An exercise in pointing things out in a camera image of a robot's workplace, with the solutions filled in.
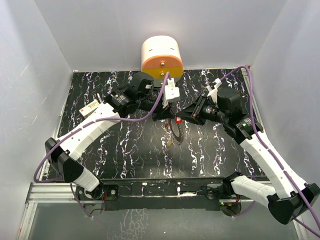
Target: black marble table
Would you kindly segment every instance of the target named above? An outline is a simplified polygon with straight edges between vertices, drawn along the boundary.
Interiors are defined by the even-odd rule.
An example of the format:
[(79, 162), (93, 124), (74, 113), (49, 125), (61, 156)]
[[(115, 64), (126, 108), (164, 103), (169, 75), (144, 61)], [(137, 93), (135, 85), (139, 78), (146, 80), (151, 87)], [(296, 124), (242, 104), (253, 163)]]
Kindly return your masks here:
[[(181, 100), (174, 111), (190, 105), (206, 84), (221, 78), (230, 69), (185, 70), (177, 83)], [(112, 88), (128, 82), (133, 71), (76, 72), (73, 75), (59, 134), (63, 136), (84, 120), (79, 110), (94, 99), (103, 98)], [(249, 111), (249, 94), (241, 71), (222, 84), (241, 92), (242, 105)], [(139, 110), (130, 118), (141, 118)], [(245, 175), (264, 175), (262, 170), (219, 123), (207, 121), (198, 126), (183, 122), (184, 142), (168, 145), (171, 135), (165, 122), (147, 119), (142, 122), (121, 122), (108, 129), (82, 154), (79, 161), (101, 179), (111, 178), (190, 178), (225, 177), (234, 171)], [(56, 177), (49, 169), (47, 178)]]

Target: gray floor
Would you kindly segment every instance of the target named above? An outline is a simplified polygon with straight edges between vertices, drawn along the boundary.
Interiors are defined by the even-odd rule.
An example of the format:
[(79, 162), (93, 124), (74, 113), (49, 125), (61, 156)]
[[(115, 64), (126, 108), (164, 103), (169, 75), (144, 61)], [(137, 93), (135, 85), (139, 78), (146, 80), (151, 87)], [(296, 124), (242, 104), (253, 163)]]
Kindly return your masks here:
[(278, 223), (260, 204), (231, 219), (202, 209), (131, 209), (85, 217), (74, 203), (38, 204), (29, 240), (297, 240), (294, 224)]

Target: yellow panel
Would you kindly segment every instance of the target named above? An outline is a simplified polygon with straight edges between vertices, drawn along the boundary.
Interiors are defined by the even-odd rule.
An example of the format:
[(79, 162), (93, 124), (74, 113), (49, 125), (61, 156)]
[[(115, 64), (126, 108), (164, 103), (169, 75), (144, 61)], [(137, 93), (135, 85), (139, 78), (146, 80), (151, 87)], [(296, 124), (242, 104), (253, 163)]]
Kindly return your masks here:
[(154, 79), (164, 78), (167, 72), (170, 72), (172, 78), (180, 78), (182, 76), (182, 73), (184, 72), (184, 68), (182, 66), (164, 68), (143, 68), (141, 71), (151, 75)]

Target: wall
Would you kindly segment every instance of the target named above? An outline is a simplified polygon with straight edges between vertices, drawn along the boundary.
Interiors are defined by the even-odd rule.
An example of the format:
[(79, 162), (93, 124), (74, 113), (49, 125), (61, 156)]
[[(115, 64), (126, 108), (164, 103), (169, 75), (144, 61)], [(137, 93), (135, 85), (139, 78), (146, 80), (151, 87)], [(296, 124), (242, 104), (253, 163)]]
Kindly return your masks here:
[[(289, 0), (251, 69), (271, 142), (299, 175), (320, 186), (319, 23), (319, 1)], [(319, 199), (314, 208), (320, 216)], [(303, 220), (317, 229), (310, 216)]]
[(0, 233), (12, 240), (72, 71), (33, 0), (2, 0), (0, 16)]
[(186, 69), (251, 65), (285, 0), (35, 0), (72, 70), (141, 69), (141, 46), (175, 38)]

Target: purple hose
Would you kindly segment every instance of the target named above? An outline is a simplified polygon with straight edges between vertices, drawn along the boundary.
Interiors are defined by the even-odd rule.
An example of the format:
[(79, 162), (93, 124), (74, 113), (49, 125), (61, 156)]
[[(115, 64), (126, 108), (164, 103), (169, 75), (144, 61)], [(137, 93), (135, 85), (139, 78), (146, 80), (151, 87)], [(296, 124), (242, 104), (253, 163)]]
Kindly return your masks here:
[[(167, 84), (167, 80), (168, 78), (171, 79), (170, 73), (167, 71), (166, 75), (164, 77), (163, 80), (163, 85), (160, 89), (159, 95), (155, 100), (155, 103), (153, 105), (153, 107), (151, 108), (151, 110), (147, 113), (147, 115), (145, 115), (142, 118), (138, 118), (138, 119), (130, 119), (130, 118), (122, 118), (122, 117), (104, 117), (104, 118), (99, 118), (96, 119), (95, 122), (100, 122), (100, 121), (110, 121), (110, 120), (118, 120), (118, 121), (127, 121), (127, 122), (140, 122), (143, 120), (146, 120), (147, 118), (149, 118), (151, 116), (151, 114), (155, 111), (158, 103), (160, 102), (161, 96), (163, 95), (164, 91), (165, 91), (165, 85)], [(95, 123), (94, 121), (88, 122), (87, 124), (83, 125), (83, 128), (86, 128), (88, 126), (90, 126), (91, 124)], [(50, 149), (50, 151), (45, 155), (45, 157), (42, 159), (42, 161), (40, 162), (39, 166), (36, 168), (35, 173), (33, 175), (33, 181), (35, 183), (50, 183), (50, 182), (56, 182), (56, 181), (62, 181), (62, 178), (53, 178), (53, 179), (47, 179), (47, 180), (38, 180), (37, 179), (37, 175), (39, 173), (39, 170), (41, 169), (41, 167), (43, 166), (43, 164), (45, 163), (45, 161), (48, 159), (48, 157), (54, 152), (54, 150), (56, 150), (57, 147), (60, 146), (60, 144), (62, 144), (65, 140), (67, 140), (68, 138), (72, 137), (73, 135), (75, 135), (76, 133), (80, 132), (82, 130), (82, 128), (78, 128), (75, 131), (71, 131), (69, 135), (67, 135), (66, 137), (64, 137), (63, 139), (61, 139), (56, 145), (54, 145), (53, 148)]]
[[(279, 165), (279, 167), (281, 168), (281, 170), (283, 171), (284, 175), (288, 178), (289, 182), (292, 184), (292, 186), (297, 190), (297, 192), (299, 193), (300, 197), (302, 198), (302, 200), (304, 201), (305, 205), (308, 207), (311, 215), (313, 216), (316, 225), (318, 226), (319, 230), (320, 230), (320, 221), (317, 217), (316, 212), (313, 210), (312, 206), (310, 205), (310, 203), (308, 202), (308, 200), (306, 199), (305, 195), (302, 193), (302, 191), (299, 189), (299, 187), (297, 186), (297, 184), (295, 183), (295, 181), (291, 178), (291, 176), (289, 175), (289, 173), (287, 171), (285, 171), (284, 166), (282, 165), (282, 163), (280, 162), (279, 158), (276, 156), (276, 154), (268, 148), (268, 146), (266, 145), (266, 143), (264, 143), (264, 141), (260, 138), (256, 125), (254, 124), (255, 122), (255, 118), (254, 118), (254, 108), (253, 108), (253, 81), (252, 81), (252, 77), (251, 77), (251, 73), (250, 73), (250, 69), (247, 66), (239, 66), (236, 69), (232, 70), (231, 72), (229, 72), (227, 75), (223, 76), (220, 80), (222, 81), (223, 79), (228, 78), (231, 74), (235, 73), (236, 71), (238, 71), (239, 69), (245, 69), (248, 77), (249, 77), (249, 84), (250, 84), (250, 91), (249, 91), (249, 105), (250, 105), (250, 117), (251, 117), (251, 122), (252, 122), (252, 126), (253, 126), (253, 131), (256, 135), (256, 137), (258, 138), (258, 140), (260, 141), (260, 143), (262, 144), (262, 146), (267, 149), (267, 151), (271, 154), (271, 156), (274, 158), (274, 160), (276, 161), (276, 163)], [(316, 233), (314, 230), (310, 231), (313, 234), (315, 234), (318, 238), (320, 238), (320, 234)]]

